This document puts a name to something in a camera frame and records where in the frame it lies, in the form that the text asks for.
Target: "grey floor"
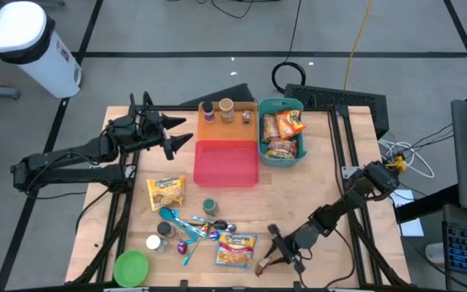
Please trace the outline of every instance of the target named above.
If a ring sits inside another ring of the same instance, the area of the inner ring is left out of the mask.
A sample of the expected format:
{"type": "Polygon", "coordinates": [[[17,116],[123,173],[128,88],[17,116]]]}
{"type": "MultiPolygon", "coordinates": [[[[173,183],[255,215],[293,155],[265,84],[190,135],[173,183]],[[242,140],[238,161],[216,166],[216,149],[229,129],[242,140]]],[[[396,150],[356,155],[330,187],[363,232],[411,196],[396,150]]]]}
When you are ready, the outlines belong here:
{"type": "MultiPolygon", "coordinates": [[[[217,0],[233,13],[247,4],[217,0]]],[[[467,32],[467,0],[452,1],[467,32]]],[[[45,6],[71,51],[78,51],[96,0],[66,0],[45,6]]],[[[244,19],[194,0],[104,0],[88,52],[286,51],[298,1],[256,3],[244,19]]],[[[361,0],[304,0],[295,51],[351,50],[365,12],[361,0]]],[[[375,0],[358,51],[465,52],[442,0],[375,0]]],[[[84,84],[70,100],[55,148],[85,143],[98,135],[109,105],[126,105],[128,95],[148,90],[158,105],[175,105],[235,84],[248,83],[257,98],[279,97],[270,72],[283,58],[85,58],[84,84]]],[[[342,88],[346,58],[291,58],[302,64],[307,84],[342,88]]],[[[297,83],[283,69],[279,83],[297,83]]],[[[18,101],[0,99],[0,268],[21,214],[25,196],[12,188],[9,166],[45,147],[59,100],[18,68],[0,62],[0,83],[21,89],[18,101]]],[[[356,58],[348,90],[387,96],[391,132],[414,142],[450,123],[453,99],[467,98],[467,58],[356,58]]],[[[456,182],[451,140],[422,155],[434,179],[407,172],[401,180],[425,193],[456,182]]],[[[41,195],[84,190],[47,187],[41,195]]],[[[62,284],[83,197],[36,203],[7,289],[62,284]]],[[[440,214],[422,219],[426,236],[410,238],[417,248],[441,240],[440,214]]],[[[443,276],[408,247],[412,281],[443,288],[443,276]]]]}

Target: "food package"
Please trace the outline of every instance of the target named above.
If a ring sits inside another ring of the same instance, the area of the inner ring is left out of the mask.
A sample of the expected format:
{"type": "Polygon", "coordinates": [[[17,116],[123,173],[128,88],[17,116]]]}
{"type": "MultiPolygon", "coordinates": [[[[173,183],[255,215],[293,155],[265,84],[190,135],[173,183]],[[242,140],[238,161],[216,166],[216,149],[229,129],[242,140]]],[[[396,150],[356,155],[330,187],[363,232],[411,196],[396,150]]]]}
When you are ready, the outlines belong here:
{"type": "Polygon", "coordinates": [[[266,156],[276,159],[294,159],[297,156],[297,141],[274,139],[268,145],[266,156]]]}
{"type": "Polygon", "coordinates": [[[300,110],[297,109],[276,113],[276,126],[282,139],[287,140],[306,128],[306,125],[300,122],[300,114],[300,110]]]}
{"type": "Polygon", "coordinates": [[[276,119],[271,114],[263,116],[263,137],[262,141],[269,143],[272,139],[279,137],[279,131],[276,127],[276,119]]]}
{"type": "Polygon", "coordinates": [[[257,243],[256,234],[231,234],[221,232],[216,250],[216,264],[249,269],[253,250],[257,243]]]}
{"type": "Polygon", "coordinates": [[[152,211],[168,206],[173,202],[183,205],[185,176],[176,178],[148,179],[147,187],[151,199],[152,211]]]}

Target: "small jar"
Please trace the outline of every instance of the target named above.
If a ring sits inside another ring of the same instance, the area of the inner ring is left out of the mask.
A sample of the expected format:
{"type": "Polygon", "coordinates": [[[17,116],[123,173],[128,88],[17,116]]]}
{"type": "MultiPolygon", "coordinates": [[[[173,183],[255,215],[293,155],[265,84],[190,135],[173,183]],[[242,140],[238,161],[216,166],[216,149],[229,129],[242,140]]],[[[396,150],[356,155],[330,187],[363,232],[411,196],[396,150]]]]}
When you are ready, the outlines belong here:
{"type": "Polygon", "coordinates": [[[161,236],[165,236],[166,238],[173,238],[176,236],[176,231],[174,231],[174,228],[172,228],[172,226],[165,221],[158,224],[157,230],[161,236]]]}
{"type": "Polygon", "coordinates": [[[147,248],[151,251],[163,252],[167,245],[169,245],[169,242],[153,234],[147,238],[145,245],[147,245],[147,248]]]}
{"type": "Polygon", "coordinates": [[[245,125],[251,124],[251,112],[249,110],[245,110],[242,113],[242,123],[245,125]]]}
{"type": "Polygon", "coordinates": [[[234,121],[234,102],[231,99],[223,98],[219,101],[219,109],[221,110],[221,121],[223,123],[234,121]]]}
{"type": "Polygon", "coordinates": [[[205,101],[202,104],[204,120],[206,122],[214,122],[214,106],[211,101],[205,101]]]}
{"type": "Polygon", "coordinates": [[[217,203],[215,200],[212,200],[210,198],[206,199],[204,202],[203,202],[203,211],[210,215],[210,216],[216,216],[217,214],[217,203]]]}

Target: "wooden table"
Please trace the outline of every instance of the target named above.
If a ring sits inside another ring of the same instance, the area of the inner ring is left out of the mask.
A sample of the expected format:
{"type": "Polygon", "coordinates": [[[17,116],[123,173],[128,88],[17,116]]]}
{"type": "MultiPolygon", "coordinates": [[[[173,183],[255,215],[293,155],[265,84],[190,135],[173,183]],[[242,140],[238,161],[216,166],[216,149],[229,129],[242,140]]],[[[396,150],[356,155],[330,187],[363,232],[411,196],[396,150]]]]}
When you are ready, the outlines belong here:
{"type": "MultiPolygon", "coordinates": [[[[126,106],[108,107],[105,121],[127,113],[126,106]]],[[[367,107],[349,107],[353,135],[362,165],[380,159],[370,111],[367,107]]],[[[186,122],[169,131],[172,135],[194,132],[197,128],[197,111],[169,111],[169,116],[184,117],[186,122]]],[[[142,151],[135,183],[135,193],[128,226],[126,251],[143,251],[150,263],[144,286],[179,286],[182,279],[189,286],[248,286],[248,287],[291,287],[298,281],[298,275],[291,266],[278,264],[270,266],[264,275],[254,274],[255,263],[264,257],[271,246],[267,226],[276,223],[282,235],[287,235],[307,220],[307,216],[323,204],[331,204],[340,198],[336,189],[334,156],[328,128],[328,115],[324,112],[304,112],[302,121],[305,130],[306,158],[291,169],[270,168],[260,164],[259,184],[253,188],[202,188],[194,184],[195,136],[187,142],[173,161],[167,161],[161,148],[142,151]],[[149,251],[145,239],[156,233],[161,221],[158,212],[153,212],[149,203],[146,180],[186,175],[184,205],[179,208],[180,218],[190,219],[191,215],[203,215],[202,202],[212,197],[220,206],[220,219],[234,222],[239,233],[255,233],[259,241],[255,246],[254,264],[250,270],[218,266],[214,264],[217,242],[201,242],[188,266],[182,266],[183,256],[176,251],[177,240],[171,240],[164,253],[149,251]]],[[[342,140],[345,130],[340,119],[342,140]]],[[[349,157],[345,144],[345,157],[349,157]]],[[[105,189],[100,184],[90,184],[85,204],[91,202],[105,189]]],[[[71,255],[66,280],[79,276],[98,252],[104,238],[111,195],[89,209],[79,225],[71,255]]],[[[387,262],[405,281],[410,281],[390,200],[368,204],[374,231],[375,244],[387,262]]],[[[347,217],[338,222],[337,229],[350,242],[347,217]]],[[[331,234],[319,237],[311,249],[313,260],[305,261],[303,280],[309,287],[323,287],[329,281],[348,274],[351,257],[342,239],[331,234]]],[[[109,253],[105,280],[112,277],[116,248],[109,253]]],[[[372,281],[371,268],[366,249],[362,248],[367,282],[372,281]]],[[[358,287],[356,273],[338,287],[358,287]]]]}

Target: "orange tray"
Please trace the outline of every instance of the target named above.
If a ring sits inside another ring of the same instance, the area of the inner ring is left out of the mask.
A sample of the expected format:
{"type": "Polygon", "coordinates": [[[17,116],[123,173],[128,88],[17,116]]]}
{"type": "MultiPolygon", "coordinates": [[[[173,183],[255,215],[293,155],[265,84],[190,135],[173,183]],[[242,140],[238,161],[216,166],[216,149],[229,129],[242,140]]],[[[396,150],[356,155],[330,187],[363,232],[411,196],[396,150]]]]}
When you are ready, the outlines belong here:
{"type": "Polygon", "coordinates": [[[213,102],[214,122],[204,120],[203,102],[199,103],[198,112],[198,141],[200,140],[243,140],[257,141],[257,131],[259,130],[259,113],[257,103],[243,101],[233,103],[233,122],[225,124],[221,121],[221,111],[219,102],[213,102]],[[242,112],[251,112],[251,124],[242,123],[242,112]]]}

